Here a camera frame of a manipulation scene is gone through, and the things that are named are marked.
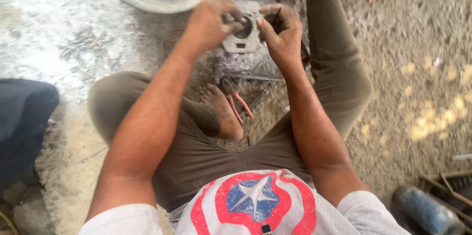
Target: pink plier grip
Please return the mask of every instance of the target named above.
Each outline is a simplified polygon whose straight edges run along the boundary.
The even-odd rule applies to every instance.
[[[235,98],[243,105],[244,109],[246,110],[247,114],[249,115],[249,117],[251,119],[254,119],[254,116],[251,112],[251,110],[249,109],[249,107],[247,106],[247,104],[244,102],[244,100],[239,96],[239,94],[237,93],[237,91],[233,91],[233,96],[235,96]]]
[[[235,103],[233,101],[233,96],[231,94],[228,94],[226,96],[226,98],[229,100],[229,104],[231,105],[231,109],[233,110],[233,112],[235,113],[236,115],[236,118],[237,120],[239,121],[239,123],[243,123],[243,120],[241,120],[241,117],[239,116],[239,113],[237,112],[236,110],[236,107],[235,107]]]

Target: leg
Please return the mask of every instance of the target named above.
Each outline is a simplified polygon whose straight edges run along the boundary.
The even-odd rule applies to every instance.
[[[372,83],[358,55],[340,0],[307,0],[307,5],[315,92],[345,139],[369,103]],[[287,168],[311,182],[296,146],[290,114],[243,156],[250,170]]]
[[[121,72],[95,83],[89,111],[107,144],[149,81],[150,77],[138,73]],[[239,154],[220,149],[208,138],[219,132],[212,106],[182,101],[174,141],[153,176],[157,202],[168,212],[192,200],[204,184],[243,171]]]
[[[372,95],[372,82],[340,0],[307,0],[311,72],[323,109],[345,139]]]

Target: blue cylinder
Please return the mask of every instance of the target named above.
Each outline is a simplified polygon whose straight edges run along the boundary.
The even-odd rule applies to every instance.
[[[398,188],[393,194],[393,200],[398,208],[409,214],[431,235],[462,235],[464,233],[464,223],[451,209],[414,186]]]

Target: white t-shirt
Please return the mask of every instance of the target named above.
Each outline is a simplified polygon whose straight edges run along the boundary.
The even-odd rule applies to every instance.
[[[292,172],[239,172],[206,184],[184,209],[176,234],[408,235],[368,191],[346,195],[337,208]],[[157,209],[129,204],[89,220],[79,235],[162,235]]]

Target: t-shirt sleeve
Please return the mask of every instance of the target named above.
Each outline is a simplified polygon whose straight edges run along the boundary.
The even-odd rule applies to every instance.
[[[362,235],[409,235],[373,193],[353,191],[338,204],[338,211]]]
[[[162,235],[157,209],[148,204],[129,204],[94,216],[79,235]]]

